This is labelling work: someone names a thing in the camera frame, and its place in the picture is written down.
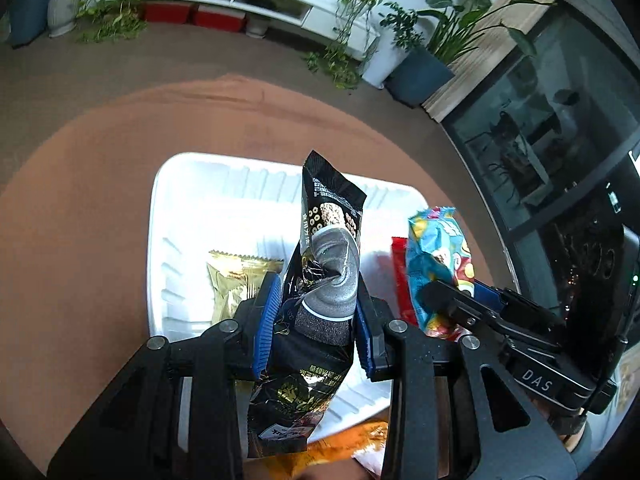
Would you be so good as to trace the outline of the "orange snack packet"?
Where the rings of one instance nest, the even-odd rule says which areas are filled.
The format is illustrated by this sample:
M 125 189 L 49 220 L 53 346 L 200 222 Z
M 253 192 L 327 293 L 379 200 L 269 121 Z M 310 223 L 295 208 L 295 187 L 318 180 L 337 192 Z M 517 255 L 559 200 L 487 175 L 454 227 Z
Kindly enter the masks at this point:
M 388 422 L 363 422 L 307 445 L 306 451 L 264 459 L 269 479 L 301 479 L 317 466 L 354 463 L 365 479 L 382 474 Z

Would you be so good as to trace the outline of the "right red storage box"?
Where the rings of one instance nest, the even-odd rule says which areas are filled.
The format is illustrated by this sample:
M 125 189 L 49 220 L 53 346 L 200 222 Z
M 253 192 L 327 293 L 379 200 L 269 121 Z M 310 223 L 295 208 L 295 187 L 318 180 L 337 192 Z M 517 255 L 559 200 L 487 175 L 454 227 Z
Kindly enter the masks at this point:
M 193 24 L 223 32 L 240 32 L 245 24 L 246 14 L 242 11 L 220 6 L 200 4 L 193 14 Z

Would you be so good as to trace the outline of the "white plastic tray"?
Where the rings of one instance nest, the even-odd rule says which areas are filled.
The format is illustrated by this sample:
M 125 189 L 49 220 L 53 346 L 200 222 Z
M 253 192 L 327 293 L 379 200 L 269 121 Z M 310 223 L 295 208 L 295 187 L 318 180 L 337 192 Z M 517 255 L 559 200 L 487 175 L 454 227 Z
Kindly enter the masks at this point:
M 415 188 L 352 174 L 366 193 L 360 271 L 371 295 L 399 310 L 392 240 L 427 206 Z M 206 264 L 212 250 L 288 260 L 299 240 L 299 166 L 182 153 L 160 167 L 151 194 L 146 298 L 149 331 L 178 341 L 212 324 L 215 300 Z

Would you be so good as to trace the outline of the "dark blue planter left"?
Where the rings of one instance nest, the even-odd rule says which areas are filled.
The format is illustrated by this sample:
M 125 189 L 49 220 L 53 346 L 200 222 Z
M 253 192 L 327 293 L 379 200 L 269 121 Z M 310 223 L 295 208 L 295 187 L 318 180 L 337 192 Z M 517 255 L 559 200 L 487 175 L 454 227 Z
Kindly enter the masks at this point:
M 28 46 L 47 28 L 50 0 L 13 0 L 9 7 L 13 49 Z

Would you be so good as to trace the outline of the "dark blue planter right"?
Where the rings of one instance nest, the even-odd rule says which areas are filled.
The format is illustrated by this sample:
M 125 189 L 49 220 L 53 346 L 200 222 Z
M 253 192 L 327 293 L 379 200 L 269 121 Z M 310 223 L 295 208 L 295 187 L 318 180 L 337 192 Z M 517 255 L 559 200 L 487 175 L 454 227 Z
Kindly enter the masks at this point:
M 453 76 L 452 70 L 431 52 L 416 49 L 390 73 L 385 89 L 394 100 L 416 108 Z

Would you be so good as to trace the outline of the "light blue colourful snack packet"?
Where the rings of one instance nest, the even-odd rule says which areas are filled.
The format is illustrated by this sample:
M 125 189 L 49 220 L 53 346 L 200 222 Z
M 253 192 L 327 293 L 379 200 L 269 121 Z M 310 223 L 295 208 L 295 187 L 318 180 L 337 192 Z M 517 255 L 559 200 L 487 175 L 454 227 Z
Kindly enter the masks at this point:
M 456 208 L 435 206 L 418 211 L 408 220 L 406 273 L 409 295 L 418 325 L 427 336 L 456 341 L 469 333 L 419 298 L 421 289 L 434 281 L 454 285 L 474 296 L 472 255 L 454 214 Z

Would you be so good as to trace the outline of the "left red storage box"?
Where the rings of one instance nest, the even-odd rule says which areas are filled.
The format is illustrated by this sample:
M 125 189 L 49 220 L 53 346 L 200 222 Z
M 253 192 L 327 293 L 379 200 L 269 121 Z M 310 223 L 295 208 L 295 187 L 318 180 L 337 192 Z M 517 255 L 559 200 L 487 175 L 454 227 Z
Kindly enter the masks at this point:
M 186 24 L 192 4 L 178 1 L 153 1 L 144 5 L 143 18 L 149 23 Z

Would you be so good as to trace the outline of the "black cereal snack packet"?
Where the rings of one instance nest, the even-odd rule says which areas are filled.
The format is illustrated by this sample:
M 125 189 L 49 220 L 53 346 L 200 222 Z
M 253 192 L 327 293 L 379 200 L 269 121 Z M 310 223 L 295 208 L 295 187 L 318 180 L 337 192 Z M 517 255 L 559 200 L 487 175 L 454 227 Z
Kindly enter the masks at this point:
M 269 360 L 248 406 L 251 458 L 302 452 L 354 360 L 367 195 L 310 152 L 300 197 L 299 242 L 274 317 Z

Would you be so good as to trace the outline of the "tall leafy plant right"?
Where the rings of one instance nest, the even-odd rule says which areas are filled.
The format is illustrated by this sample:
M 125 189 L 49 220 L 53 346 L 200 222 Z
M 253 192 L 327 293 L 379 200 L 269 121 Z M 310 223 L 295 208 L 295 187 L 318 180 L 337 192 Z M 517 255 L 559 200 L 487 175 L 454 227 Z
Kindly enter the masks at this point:
M 502 18 L 495 24 L 489 24 L 488 20 L 512 6 L 553 6 L 553 2 L 538 0 L 509 0 L 498 6 L 492 6 L 491 0 L 425 0 L 425 3 L 426 8 L 416 15 L 437 21 L 426 50 L 447 66 L 476 50 L 480 40 L 494 29 L 504 29 L 522 53 L 535 56 L 537 50 L 525 38 L 525 32 L 507 25 Z

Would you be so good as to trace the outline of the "gold snack packet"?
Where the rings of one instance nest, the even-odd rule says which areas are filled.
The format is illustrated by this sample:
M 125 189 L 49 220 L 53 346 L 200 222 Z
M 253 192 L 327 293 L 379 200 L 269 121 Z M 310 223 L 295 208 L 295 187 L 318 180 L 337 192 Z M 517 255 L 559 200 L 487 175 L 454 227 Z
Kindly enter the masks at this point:
M 233 318 L 242 301 L 257 296 L 265 275 L 280 274 L 283 265 L 281 259 L 209 252 L 206 266 L 214 296 L 212 324 Z

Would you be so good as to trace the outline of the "red snack packet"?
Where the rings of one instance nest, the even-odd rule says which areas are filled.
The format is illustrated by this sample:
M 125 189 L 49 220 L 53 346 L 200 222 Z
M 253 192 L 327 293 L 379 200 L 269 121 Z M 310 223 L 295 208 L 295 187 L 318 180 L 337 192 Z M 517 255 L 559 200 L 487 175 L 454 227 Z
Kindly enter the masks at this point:
M 417 326 L 418 320 L 414 313 L 409 294 L 406 250 L 408 240 L 405 237 L 394 236 L 392 238 L 392 263 L 395 277 L 396 298 L 399 309 L 399 317 L 407 323 Z

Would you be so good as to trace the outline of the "white planter right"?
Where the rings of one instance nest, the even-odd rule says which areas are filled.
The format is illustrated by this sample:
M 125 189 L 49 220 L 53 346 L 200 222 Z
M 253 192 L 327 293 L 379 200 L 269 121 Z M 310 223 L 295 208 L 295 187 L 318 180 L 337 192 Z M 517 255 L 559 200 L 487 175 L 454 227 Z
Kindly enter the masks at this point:
M 395 44 L 395 34 L 382 28 L 374 43 L 375 49 L 364 64 L 361 79 L 375 89 L 382 90 L 384 82 L 394 69 L 407 57 L 408 52 Z

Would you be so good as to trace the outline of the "white planter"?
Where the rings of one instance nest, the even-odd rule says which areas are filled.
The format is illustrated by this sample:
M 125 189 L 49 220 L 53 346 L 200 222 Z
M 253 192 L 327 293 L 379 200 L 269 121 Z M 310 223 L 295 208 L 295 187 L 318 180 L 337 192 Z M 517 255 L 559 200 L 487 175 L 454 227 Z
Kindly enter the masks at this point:
M 374 43 L 375 49 L 364 64 L 361 79 L 375 89 L 382 90 L 384 82 L 394 69 L 407 57 L 408 52 L 395 44 L 395 34 L 382 28 Z
M 48 34 L 50 38 L 58 38 L 71 32 L 76 27 L 76 15 L 79 0 L 49 0 Z

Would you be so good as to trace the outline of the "white planter left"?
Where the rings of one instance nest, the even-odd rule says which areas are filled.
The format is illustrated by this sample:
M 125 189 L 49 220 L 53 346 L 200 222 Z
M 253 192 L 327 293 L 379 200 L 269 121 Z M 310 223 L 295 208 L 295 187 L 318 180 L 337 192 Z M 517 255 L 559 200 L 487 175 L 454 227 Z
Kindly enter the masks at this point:
M 79 0 L 49 0 L 48 34 L 50 38 L 58 38 L 71 32 L 76 27 L 76 15 Z

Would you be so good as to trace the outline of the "dark blue planter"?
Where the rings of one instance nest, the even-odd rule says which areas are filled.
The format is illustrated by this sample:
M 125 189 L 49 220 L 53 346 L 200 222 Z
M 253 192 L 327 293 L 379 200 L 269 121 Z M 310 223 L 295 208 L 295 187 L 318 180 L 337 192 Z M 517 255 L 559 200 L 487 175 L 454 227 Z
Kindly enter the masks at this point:
M 431 52 L 416 49 L 390 73 L 385 89 L 394 100 L 416 108 L 453 76 L 452 70 Z
M 47 28 L 50 0 L 13 0 L 9 7 L 13 49 L 28 46 Z

